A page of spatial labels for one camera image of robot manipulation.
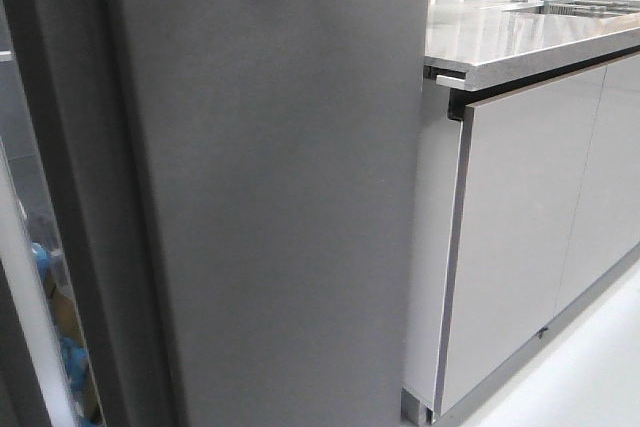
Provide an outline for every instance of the white cabinet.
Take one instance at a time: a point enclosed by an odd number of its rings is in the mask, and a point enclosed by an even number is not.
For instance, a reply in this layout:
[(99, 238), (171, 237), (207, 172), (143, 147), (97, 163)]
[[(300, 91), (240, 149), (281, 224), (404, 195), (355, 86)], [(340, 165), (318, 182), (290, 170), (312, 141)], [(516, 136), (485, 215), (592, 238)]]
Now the white cabinet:
[(553, 317), (604, 69), (467, 108), (442, 410)]
[(604, 75), (469, 105), (461, 130), (424, 117), (405, 385), (437, 413), (554, 315)]
[(639, 72), (640, 55), (607, 66), (557, 312), (640, 242)]

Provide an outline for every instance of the sink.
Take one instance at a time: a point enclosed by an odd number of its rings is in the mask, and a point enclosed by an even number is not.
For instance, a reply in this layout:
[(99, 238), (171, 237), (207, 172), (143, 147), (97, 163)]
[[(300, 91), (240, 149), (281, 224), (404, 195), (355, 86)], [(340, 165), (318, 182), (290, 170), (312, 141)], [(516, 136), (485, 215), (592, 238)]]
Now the sink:
[(545, 0), (504, 9), (507, 12), (572, 17), (610, 18), (640, 13), (640, 1), (626, 0)]

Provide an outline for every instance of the kitchen island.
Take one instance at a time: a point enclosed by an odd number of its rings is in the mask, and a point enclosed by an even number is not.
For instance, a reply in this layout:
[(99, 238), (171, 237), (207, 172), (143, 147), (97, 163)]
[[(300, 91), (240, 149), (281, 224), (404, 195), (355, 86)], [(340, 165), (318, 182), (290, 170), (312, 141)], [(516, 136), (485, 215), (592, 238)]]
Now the kitchen island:
[(405, 372), (417, 423), (640, 241), (640, 14), (536, 5), (430, 14)]

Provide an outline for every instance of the white floor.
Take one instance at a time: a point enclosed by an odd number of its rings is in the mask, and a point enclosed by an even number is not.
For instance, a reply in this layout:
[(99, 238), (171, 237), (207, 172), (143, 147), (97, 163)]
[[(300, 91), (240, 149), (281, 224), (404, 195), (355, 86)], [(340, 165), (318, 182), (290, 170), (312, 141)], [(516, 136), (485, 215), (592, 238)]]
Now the white floor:
[(640, 263), (460, 424), (592, 426), (640, 427)]

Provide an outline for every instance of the gray countertop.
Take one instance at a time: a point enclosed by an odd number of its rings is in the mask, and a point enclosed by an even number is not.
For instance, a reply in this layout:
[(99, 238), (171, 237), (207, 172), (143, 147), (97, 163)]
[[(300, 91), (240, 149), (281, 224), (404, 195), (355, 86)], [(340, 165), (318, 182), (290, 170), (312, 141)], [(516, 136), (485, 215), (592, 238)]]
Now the gray countertop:
[(425, 65), (452, 72), (436, 81), (476, 91), (640, 46), (640, 14), (593, 19), (505, 10), (522, 5), (432, 6)]

